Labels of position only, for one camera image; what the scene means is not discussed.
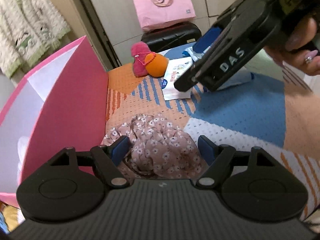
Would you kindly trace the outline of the person's right hand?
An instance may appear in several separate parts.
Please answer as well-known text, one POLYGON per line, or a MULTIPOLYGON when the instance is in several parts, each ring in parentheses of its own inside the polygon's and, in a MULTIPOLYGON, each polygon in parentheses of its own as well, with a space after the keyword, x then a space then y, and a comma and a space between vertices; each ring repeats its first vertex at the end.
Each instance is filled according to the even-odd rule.
POLYGON ((317 34, 317 22, 313 17, 301 20, 286 41, 265 46, 264 50, 279 66, 284 63, 304 72, 308 76, 319 75, 318 50, 302 49, 317 34))

